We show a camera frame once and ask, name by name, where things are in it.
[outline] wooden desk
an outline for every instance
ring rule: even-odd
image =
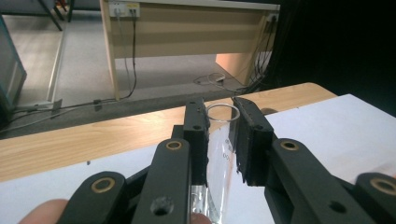
[[[287,110],[335,97],[313,83],[243,95],[259,108]],[[231,99],[215,102],[231,104]],[[152,146],[182,124],[184,106],[0,141],[0,181]]]
[[[218,54],[216,63],[243,85],[252,74],[258,45],[271,38],[268,49],[272,46],[275,35],[265,26],[269,14],[279,10],[279,5],[215,0],[139,2],[136,57]],[[115,60],[133,57],[134,26],[132,17],[110,17],[110,3],[100,0],[109,72],[119,99]]]

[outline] desk leg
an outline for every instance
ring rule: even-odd
[[[117,79],[113,37],[111,35],[110,13],[108,12],[108,2],[106,0],[100,0],[100,8],[102,12],[103,28],[105,32],[108,69],[111,77],[111,82],[113,83],[114,97],[116,98],[116,100],[119,100],[120,99],[119,82]]]
[[[263,14],[256,28],[256,35],[250,43],[250,52],[218,54],[216,57],[216,63],[231,76],[235,77],[242,85],[247,86],[249,84],[258,50],[261,49],[258,46],[262,42],[262,39],[265,38],[266,19],[267,16]]]
[[[246,86],[252,73],[253,57],[253,53],[218,54],[216,63]]]

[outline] wooden table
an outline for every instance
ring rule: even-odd
[[[259,108],[283,111],[335,97],[313,83],[243,95]],[[214,102],[231,104],[231,99]],[[152,146],[182,124],[184,106],[0,141],[0,181]]]

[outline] plug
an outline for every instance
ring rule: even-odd
[[[224,78],[219,80],[219,81],[217,81],[217,83],[218,83],[219,86],[223,86],[224,85]]]
[[[136,9],[129,9],[129,12],[131,12],[132,17],[136,17]]]
[[[224,79],[225,79],[225,77],[218,77],[215,80],[216,80],[216,82],[222,82],[222,81],[224,81]]]
[[[121,16],[121,9],[119,7],[114,8],[114,14],[117,17],[120,17]]]

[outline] cable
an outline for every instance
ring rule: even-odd
[[[132,88],[131,88],[131,76],[129,74],[128,64],[126,62],[126,57],[127,57],[127,52],[126,51],[127,50],[126,50],[126,44],[125,44],[125,37],[124,37],[123,31],[122,31],[121,22],[120,22],[120,9],[119,8],[115,8],[114,12],[115,12],[115,14],[117,16],[117,22],[118,22],[119,30],[120,30],[120,34],[121,34],[121,41],[122,41],[122,46],[123,46],[122,49],[123,49],[123,54],[124,54],[123,60],[124,60],[124,65],[125,65],[126,74],[127,74],[127,78],[128,78],[129,92],[131,92],[132,91]]]
[[[114,105],[114,104],[118,104],[118,103],[119,103],[118,101],[115,101],[115,102],[108,103],[108,104],[104,104],[104,105]],[[90,107],[90,106],[97,106],[97,105],[84,105],[84,106],[80,106],[80,107],[77,107],[77,108],[72,108],[72,109],[70,109],[70,110],[66,110],[66,111],[61,112],[61,113],[59,113],[59,114],[51,115],[51,116],[49,116],[49,117],[46,117],[46,118],[43,118],[43,119],[39,119],[39,120],[33,121],[33,122],[31,122],[31,123],[28,123],[28,124],[24,124],[24,125],[17,126],[17,127],[13,127],[13,128],[9,128],[9,129],[0,130],[0,133],[10,132],[10,131],[14,131],[14,130],[17,130],[17,129],[20,129],[20,128],[25,128],[25,127],[31,126],[31,125],[33,125],[33,124],[36,124],[36,123],[38,123],[38,122],[44,121],[44,120],[46,120],[46,119],[52,119],[52,118],[61,116],[61,115],[63,115],[63,114],[66,114],[66,113],[69,113],[69,112],[72,112],[72,111],[75,111],[75,110],[78,110],[78,109],[81,109],[81,108],[84,108],[84,107]],[[43,112],[49,112],[49,111],[40,111],[40,112],[34,113],[34,114],[40,114],[40,113],[43,113]],[[7,127],[11,122],[14,122],[14,121],[17,120],[17,119],[21,119],[21,118],[24,118],[24,117],[27,117],[27,116],[30,116],[30,115],[34,115],[34,114],[27,114],[27,115],[22,115],[22,116],[20,116],[20,117],[17,117],[17,118],[15,118],[15,119],[13,119],[12,121],[10,121],[7,125],[5,125],[5,126],[2,127],[2,128]]]
[[[270,28],[269,28],[269,35],[267,37],[267,41],[266,41],[265,47],[263,49],[264,52],[262,52],[260,50],[259,55],[258,55],[258,59],[255,62],[255,75],[254,75],[254,77],[252,77],[250,79],[252,84],[254,82],[256,82],[256,81],[259,81],[259,79],[263,79],[265,77],[265,72],[266,72],[265,63],[270,59],[270,55],[271,55],[272,49],[268,49],[268,47],[269,47],[269,43],[270,43],[270,40],[271,40],[271,36],[273,34],[275,23],[276,23],[276,16],[273,16],[271,18],[271,23],[270,23]],[[265,38],[263,37],[262,38],[262,42],[258,46],[258,49],[260,49],[260,46],[263,44],[264,39]]]
[[[261,56],[262,56],[262,45],[264,44],[264,41],[266,39],[266,37],[268,36],[268,33],[265,32],[265,26],[262,27],[261,30],[261,37],[260,37],[260,43],[258,43],[257,47],[255,48],[253,55],[258,54],[258,58],[256,58],[254,61],[254,71],[255,71],[255,77],[257,76],[257,74],[259,74],[261,72],[260,67],[259,67],[259,61],[261,60]]]
[[[242,92],[242,89],[244,89],[244,88],[240,88],[240,89],[232,90],[232,89],[228,89],[228,88],[226,88],[226,87],[224,87],[224,86],[218,85],[218,83],[216,83],[216,82],[210,80],[210,77],[213,76],[213,75],[221,75],[220,78],[222,78],[222,80],[223,80],[223,79],[235,79],[235,77],[227,78],[226,75],[225,75],[224,73],[214,72],[214,73],[211,73],[211,74],[208,74],[208,75],[205,75],[205,76],[198,77],[198,78],[196,78],[195,80],[193,80],[192,82],[195,83],[195,84],[197,84],[197,85],[200,85],[200,86],[213,85],[213,86],[218,87],[218,88],[220,88],[220,89],[224,89],[224,90],[226,90],[226,91],[233,91],[233,92]],[[209,82],[209,84],[202,84],[201,82],[197,82],[197,80],[198,80],[199,78],[202,78],[202,77],[206,77],[206,79],[207,79],[207,81]]]
[[[95,103],[84,103],[84,104],[79,104],[79,105],[69,105],[69,106],[63,106],[57,109],[42,109],[42,110],[38,110],[38,109],[27,109],[27,110],[20,110],[20,111],[16,111],[13,113],[13,115],[19,114],[19,113],[28,113],[25,115],[21,115],[15,119],[10,120],[8,123],[6,123],[5,125],[3,125],[3,127],[0,127],[0,130],[6,128],[7,126],[9,126],[12,122],[18,120],[18,119],[22,119],[28,116],[32,116],[32,115],[36,115],[36,114],[41,114],[41,113],[45,113],[45,112],[50,112],[50,111],[57,111],[57,110],[63,110],[63,109],[70,109],[70,108],[75,108],[75,109],[79,109],[82,107],[88,107],[88,106],[97,106],[97,105],[112,105],[112,104],[116,104],[119,103],[119,101],[116,101],[115,99],[107,99],[107,100],[103,100],[100,101],[101,104],[95,104]]]
[[[132,89],[130,87],[129,94],[127,96],[121,98],[121,100],[124,100],[124,99],[127,99],[127,98],[131,97],[131,95],[134,93],[134,90],[135,90],[136,84],[137,84],[137,75],[136,75],[136,68],[135,68],[135,65],[136,65],[136,63],[135,63],[135,58],[136,58],[135,57],[135,55],[136,55],[136,18],[137,17],[136,17],[135,10],[130,9],[129,11],[132,14],[132,22],[133,22],[133,26],[134,26],[134,37],[133,37],[133,44],[132,44],[132,47],[133,47],[133,49],[132,49],[132,63],[133,63],[133,67],[134,67],[134,86],[132,87]]]

